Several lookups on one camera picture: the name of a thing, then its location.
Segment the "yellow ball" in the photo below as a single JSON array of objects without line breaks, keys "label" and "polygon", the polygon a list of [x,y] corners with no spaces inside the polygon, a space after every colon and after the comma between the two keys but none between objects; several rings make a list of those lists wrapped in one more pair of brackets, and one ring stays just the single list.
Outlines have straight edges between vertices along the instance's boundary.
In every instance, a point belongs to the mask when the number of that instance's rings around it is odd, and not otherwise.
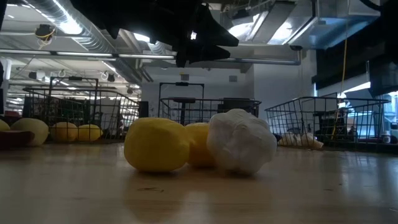
[{"label": "yellow ball", "polygon": [[103,132],[100,127],[94,124],[86,124],[79,126],[79,141],[91,142],[97,141]]},{"label": "yellow ball", "polygon": [[170,172],[188,161],[189,144],[181,124],[164,118],[140,118],[127,132],[124,157],[139,171]]},{"label": "yellow ball", "polygon": [[41,146],[49,136],[49,127],[39,119],[22,118],[11,125],[13,131],[30,131],[35,138],[28,143],[28,146]]},{"label": "yellow ball", "polygon": [[0,131],[9,131],[10,126],[8,126],[7,123],[5,123],[3,120],[0,120]]},{"label": "yellow ball", "polygon": [[50,134],[54,141],[73,142],[77,138],[78,128],[72,123],[59,122],[52,126]]},{"label": "yellow ball", "polygon": [[214,167],[215,160],[207,149],[209,124],[188,124],[185,129],[191,137],[188,163],[193,167]]}]

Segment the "wire basket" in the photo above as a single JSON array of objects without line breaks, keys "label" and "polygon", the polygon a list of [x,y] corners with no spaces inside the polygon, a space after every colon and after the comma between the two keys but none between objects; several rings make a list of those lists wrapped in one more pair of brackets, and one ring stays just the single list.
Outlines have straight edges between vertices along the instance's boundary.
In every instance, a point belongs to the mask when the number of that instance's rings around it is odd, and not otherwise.
[{"label": "wire basket", "polygon": [[163,98],[159,101],[159,117],[182,125],[208,123],[212,116],[240,108],[258,116],[260,101],[225,98],[222,100],[196,98]]},{"label": "wire basket", "polygon": [[317,140],[326,147],[358,148],[382,143],[385,103],[389,101],[302,97],[265,112],[279,145],[312,146]]},{"label": "wire basket", "polygon": [[[55,126],[61,122],[72,123],[77,127],[94,124],[101,129],[101,141],[104,143],[124,141],[131,123],[139,117],[138,102],[113,90],[69,89],[69,88],[24,88],[25,96],[22,116],[44,121],[50,128],[58,131],[64,127]],[[92,142],[98,137],[99,130],[93,125],[78,128],[88,132]]]}]

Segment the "table surface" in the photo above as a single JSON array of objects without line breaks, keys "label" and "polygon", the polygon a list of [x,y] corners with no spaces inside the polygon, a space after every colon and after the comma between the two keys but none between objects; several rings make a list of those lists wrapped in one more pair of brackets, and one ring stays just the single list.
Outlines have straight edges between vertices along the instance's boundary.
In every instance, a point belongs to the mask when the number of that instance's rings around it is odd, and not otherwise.
[{"label": "table surface", "polygon": [[0,151],[0,223],[398,223],[398,157],[279,148],[256,175],[148,175],[123,145]]}]

